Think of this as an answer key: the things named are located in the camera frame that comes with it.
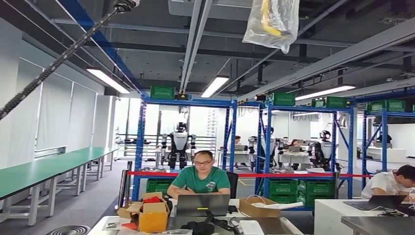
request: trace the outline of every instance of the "white shirt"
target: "white shirt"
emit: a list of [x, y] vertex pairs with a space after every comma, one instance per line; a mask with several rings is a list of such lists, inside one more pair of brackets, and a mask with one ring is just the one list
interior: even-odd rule
[[411, 188], [405, 188], [395, 181], [393, 172], [378, 173], [369, 180], [368, 184], [362, 191], [362, 199], [369, 199], [373, 196], [372, 189], [383, 189], [387, 194], [398, 195], [399, 192], [409, 192]]

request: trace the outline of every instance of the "storage rack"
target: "storage rack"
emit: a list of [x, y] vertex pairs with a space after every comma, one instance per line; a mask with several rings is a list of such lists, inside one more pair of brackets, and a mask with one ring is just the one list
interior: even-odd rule
[[[271, 139], [271, 129], [266, 128], [264, 123], [262, 121], [262, 115], [265, 112], [267, 112], [267, 126], [271, 126], [271, 120], [272, 120], [272, 110], [280, 110], [280, 111], [288, 111], [288, 112], [319, 112], [319, 113], [329, 113], [333, 115], [333, 125], [332, 125], [332, 149], [331, 149], [331, 172], [327, 173], [327, 177], [308, 177], [307, 174], [298, 174], [298, 176], [291, 177], [291, 179], [307, 179], [307, 180], [333, 180], [334, 176], [334, 170], [335, 170], [335, 163], [336, 163], [336, 132], [339, 130], [339, 133], [343, 139], [343, 141], [346, 144], [346, 147], [348, 149], [348, 165], [347, 165], [347, 174], [352, 175], [353, 174], [353, 126], [354, 126], [354, 109], [353, 106], [350, 106], [349, 108], [344, 109], [337, 109], [337, 108], [315, 108], [315, 107], [308, 107], [308, 106], [274, 106], [272, 103], [268, 103], [265, 105], [258, 104], [259, 108], [259, 122], [258, 122], [258, 133], [257, 133], [257, 156], [256, 156], [256, 166], [255, 171], [256, 173], [270, 173], [270, 167], [269, 167], [269, 161], [270, 161], [270, 139]], [[337, 113], [346, 113], [349, 114], [349, 120], [348, 120], [348, 128], [349, 128], [349, 137], [348, 140], [346, 140], [343, 131], [340, 128], [340, 125], [337, 122]], [[265, 137], [265, 157], [259, 156], [258, 153], [260, 153], [261, 148], [261, 133], [262, 131], [266, 131], [264, 137]], [[264, 165], [263, 168], [260, 169], [259, 159], [264, 159]], [[260, 190], [260, 185], [264, 185], [263, 194], [264, 196], [268, 196], [268, 188], [269, 188], [269, 182], [270, 179], [282, 179], [286, 177], [283, 177], [284, 174], [275, 174], [275, 177], [271, 178], [263, 178], [263, 179], [256, 179], [255, 180], [255, 192], [258, 193]], [[341, 185], [344, 183], [344, 181], [347, 181], [347, 197], [349, 199], [352, 198], [353, 195], [353, 178], [351, 176], [346, 177], [340, 177], [340, 184], [338, 187], [341, 187]], [[312, 210], [309, 208], [300, 208], [299, 210]]]
[[[236, 130], [236, 113], [237, 113], [237, 102], [234, 101], [223, 101], [223, 100], [204, 100], [204, 99], [193, 99], [193, 100], [164, 100], [164, 99], [150, 99], [148, 97], [141, 97], [140, 113], [138, 118], [138, 133], [137, 133], [137, 148], [136, 148], [136, 160], [134, 165], [134, 171], [138, 171], [142, 167], [143, 157], [143, 146], [144, 146], [144, 130], [145, 130], [145, 115], [147, 104], [159, 104], [159, 105], [171, 105], [171, 106], [190, 106], [190, 107], [211, 107], [211, 108], [225, 108], [225, 138], [224, 138], [224, 149], [222, 158], [222, 169], [226, 168], [226, 162], [229, 158], [229, 170], [233, 172], [233, 160], [234, 160], [234, 146], [235, 146], [235, 130]], [[232, 121], [230, 123], [229, 117], [232, 113]], [[230, 156], [227, 156], [228, 140], [231, 137], [231, 149]], [[160, 179], [169, 177], [151, 177], [145, 175], [135, 175], [133, 178], [133, 194], [132, 200], [138, 200], [140, 179]]]
[[[370, 137], [368, 141], [368, 117], [381, 117], [382, 121], [377, 127], [376, 131]], [[374, 172], [369, 172], [367, 169], [367, 151], [370, 144], [376, 138], [377, 133], [382, 131], [382, 171], [388, 171], [388, 156], [387, 156], [387, 138], [388, 138], [388, 117], [395, 118], [415, 118], [415, 113], [404, 112], [388, 112], [386, 108], [377, 112], [363, 112], [363, 140], [362, 140], [362, 175], [374, 175]], [[366, 186], [366, 179], [362, 178], [362, 189]]]

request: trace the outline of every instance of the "ceiling beam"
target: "ceiling beam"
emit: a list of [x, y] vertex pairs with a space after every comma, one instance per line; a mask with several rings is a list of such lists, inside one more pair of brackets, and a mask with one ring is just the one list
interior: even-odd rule
[[414, 37], [415, 18], [412, 18], [366, 40], [363, 40], [358, 44], [341, 50], [336, 54], [328, 56], [319, 62], [313, 63], [289, 76], [280, 78], [277, 81], [261, 87], [253, 92], [242, 95], [238, 98], [238, 101], [246, 100], [254, 97], [257, 94], [263, 94], [264, 92], [271, 91], [280, 87], [288, 86], [308, 77], [321, 74], [330, 69], [342, 66], [350, 61], [356, 61], [387, 47], [403, 43]]
[[[100, 47], [107, 47], [106, 43], [96, 42]], [[139, 50], [139, 51], [146, 51], [146, 52], [155, 52], [155, 53], [178, 53], [184, 54], [186, 49], [183, 47], [167, 47], [167, 46], [155, 46], [155, 45], [142, 45], [142, 44], [131, 44], [131, 43], [111, 43], [112, 47], [117, 49], [128, 49], [128, 50]], [[87, 47], [96, 47], [97, 45], [94, 42], [88, 41], [84, 44]], [[220, 56], [220, 57], [230, 57], [236, 59], [262, 59], [266, 56], [266, 54], [261, 53], [249, 53], [249, 52], [238, 52], [238, 51], [223, 51], [223, 50], [207, 50], [207, 49], [198, 49], [197, 54], [199, 55], [211, 55], [211, 56]], [[315, 63], [320, 61], [319, 58], [300, 58], [297, 56], [286, 56], [286, 55], [273, 55], [267, 59], [267, 61], [277, 62], [277, 61], [291, 61], [291, 62], [299, 62], [302, 60], [305, 63]], [[369, 62], [356, 62], [351, 61], [345, 63], [344, 66], [347, 67], [368, 67], [372, 66], [374, 63]], [[385, 64], [378, 66], [377, 68], [380, 69], [391, 69], [391, 70], [402, 70], [402, 65], [394, 65], [394, 64]]]
[[[57, 24], [74, 24], [78, 25], [77, 22], [71, 19], [60, 19], [54, 18], [53, 22]], [[90, 25], [90, 22], [81, 22], [82, 25]], [[139, 25], [139, 24], [122, 24], [122, 23], [109, 23], [103, 27], [107, 28], [120, 28], [120, 29], [129, 29], [129, 30], [141, 30], [141, 31], [153, 31], [153, 32], [165, 32], [165, 33], [178, 33], [178, 34], [188, 34], [188, 28], [173, 28], [173, 27], [162, 27], [162, 26], [150, 26], [150, 25]], [[213, 31], [204, 31], [204, 36], [212, 37], [225, 37], [225, 38], [244, 38], [244, 34], [241, 33], [227, 33], [227, 32], [213, 32]], [[342, 41], [332, 41], [332, 40], [317, 40], [317, 39], [308, 39], [308, 38], [298, 38], [295, 44], [307, 44], [315, 46], [324, 46], [324, 47], [351, 47], [356, 44], [355, 42], [342, 42]], [[385, 48], [384, 50], [390, 51], [407, 51], [415, 52], [415, 47], [405, 47], [405, 46], [392, 46]]]

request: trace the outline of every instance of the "plastic bag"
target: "plastic bag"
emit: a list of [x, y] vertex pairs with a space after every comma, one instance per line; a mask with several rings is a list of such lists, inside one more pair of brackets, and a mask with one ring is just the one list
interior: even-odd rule
[[253, 0], [244, 43], [279, 48], [287, 54], [297, 39], [300, 0]]

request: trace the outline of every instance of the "fluorescent light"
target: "fluorescent light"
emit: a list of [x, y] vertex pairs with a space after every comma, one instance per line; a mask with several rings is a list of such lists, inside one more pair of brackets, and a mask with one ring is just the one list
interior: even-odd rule
[[215, 80], [210, 84], [210, 86], [206, 89], [206, 91], [202, 94], [202, 98], [209, 98], [217, 91], [220, 87], [223, 86], [225, 82], [227, 82], [229, 78], [227, 77], [217, 77]]
[[309, 99], [309, 98], [319, 97], [319, 96], [323, 96], [323, 95], [326, 95], [326, 94], [344, 92], [344, 91], [355, 89], [355, 88], [356, 88], [355, 86], [344, 85], [344, 86], [341, 86], [341, 87], [328, 89], [328, 90], [325, 90], [325, 91], [322, 91], [322, 92], [316, 92], [316, 93], [312, 93], [312, 94], [299, 96], [299, 97], [296, 98], [296, 101], [299, 101], [299, 100], [302, 100], [302, 99]]
[[127, 89], [125, 89], [122, 85], [118, 84], [116, 81], [114, 81], [112, 78], [110, 78], [100, 69], [89, 68], [87, 70], [88, 72], [92, 73], [95, 77], [101, 79], [103, 82], [107, 83], [108, 85], [110, 85], [111, 87], [119, 91], [120, 93], [123, 93], [123, 94], [130, 93]]
[[314, 115], [314, 114], [319, 114], [319, 112], [311, 112], [311, 113], [294, 114], [293, 116], [298, 117], [298, 116]]

